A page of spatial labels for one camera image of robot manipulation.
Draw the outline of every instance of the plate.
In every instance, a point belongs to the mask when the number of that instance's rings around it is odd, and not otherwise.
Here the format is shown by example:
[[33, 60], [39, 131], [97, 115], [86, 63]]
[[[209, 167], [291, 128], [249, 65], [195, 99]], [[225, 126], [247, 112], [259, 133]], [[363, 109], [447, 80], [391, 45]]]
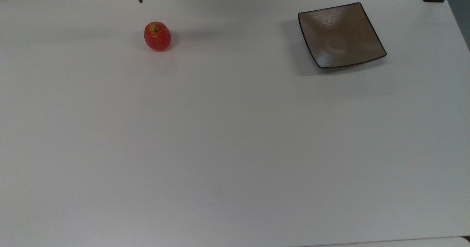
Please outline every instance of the plate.
[[356, 65], [387, 55], [361, 3], [300, 12], [299, 24], [320, 68]]

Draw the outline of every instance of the table surface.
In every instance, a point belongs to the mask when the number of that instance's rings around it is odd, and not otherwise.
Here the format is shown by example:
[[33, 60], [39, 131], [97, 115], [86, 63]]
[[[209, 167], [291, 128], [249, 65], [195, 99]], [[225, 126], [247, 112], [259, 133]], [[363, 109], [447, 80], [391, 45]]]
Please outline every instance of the table surface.
[[328, 245], [329, 247], [470, 247], [470, 243], [462, 237], [439, 239], [398, 240], [368, 242], [354, 244]]
[[[323, 73], [297, 13], [388, 55]], [[447, 2], [1, 0], [6, 246], [292, 247], [470, 234], [470, 53]], [[168, 51], [143, 29], [162, 21]]]

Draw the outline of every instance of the red apple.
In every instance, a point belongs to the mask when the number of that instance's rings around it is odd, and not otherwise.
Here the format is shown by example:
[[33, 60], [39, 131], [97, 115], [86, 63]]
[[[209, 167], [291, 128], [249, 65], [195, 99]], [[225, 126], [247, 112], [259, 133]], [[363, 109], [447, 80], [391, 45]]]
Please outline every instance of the red apple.
[[145, 27], [144, 38], [147, 45], [156, 51], [163, 51], [171, 43], [171, 34], [161, 22], [151, 22]]

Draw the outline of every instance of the plate rim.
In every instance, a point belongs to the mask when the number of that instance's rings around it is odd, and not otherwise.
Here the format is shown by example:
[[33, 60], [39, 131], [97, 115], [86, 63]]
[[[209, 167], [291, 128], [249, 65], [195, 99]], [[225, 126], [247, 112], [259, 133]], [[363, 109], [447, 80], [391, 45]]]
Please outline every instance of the plate rim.
[[[313, 12], [313, 11], [322, 11], [322, 10], [334, 9], [334, 8], [339, 8], [339, 7], [343, 7], [343, 6], [352, 6], [352, 5], [354, 5], [354, 4], [359, 4], [359, 5], [361, 6], [362, 11], [363, 11], [364, 14], [366, 15], [366, 19], [367, 19], [367, 21], [369, 22], [369, 25], [370, 25], [370, 27], [372, 28], [372, 31], [374, 31], [374, 34], [376, 35], [376, 38], [377, 38], [377, 40], [379, 41], [379, 44], [380, 44], [380, 46], [382, 47], [382, 49], [383, 49], [383, 51], [385, 52], [385, 54], [384, 54], [383, 56], [379, 56], [378, 58], [374, 58], [374, 59], [371, 59], [371, 60], [368, 60], [368, 61], [361, 61], [361, 62], [353, 63], [353, 64], [347, 64], [347, 65], [341, 65], [341, 66], [332, 66], [332, 67], [320, 66], [320, 65], [318, 64], [317, 60], [315, 59], [314, 55], [312, 54], [312, 50], [310, 49], [310, 46], [308, 45], [307, 39], [305, 38], [304, 29], [302, 28], [302, 22], [300, 21], [300, 14], [307, 14], [307, 13]], [[362, 6], [362, 4], [361, 4], [360, 2], [351, 3], [351, 4], [343, 4], [342, 6], [328, 7], [328, 8], [322, 8], [322, 9], [317, 9], [317, 10], [312, 10], [312, 11], [303, 11], [303, 12], [299, 12], [299, 13], [297, 14], [297, 19], [299, 20], [300, 31], [302, 32], [302, 37], [304, 38], [305, 44], [307, 45], [307, 49], [308, 49], [310, 55], [312, 56], [313, 60], [315, 61], [315, 64], [317, 64], [317, 66], [318, 66], [319, 68], [327, 69], [327, 68], [342, 68], [342, 67], [354, 66], [354, 65], [359, 65], [359, 64], [363, 64], [363, 63], [375, 61], [375, 60], [378, 60], [378, 59], [381, 59], [381, 58], [387, 56], [387, 51], [386, 51], [385, 48], [383, 47], [383, 44], [382, 44], [382, 42], [380, 41], [380, 38], [379, 38], [379, 36], [377, 35], [377, 32], [376, 32], [376, 30], [374, 29], [374, 26], [373, 26], [372, 23], [370, 22], [369, 16], [367, 16], [367, 13], [366, 13], [366, 11], [364, 10], [364, 7]]]

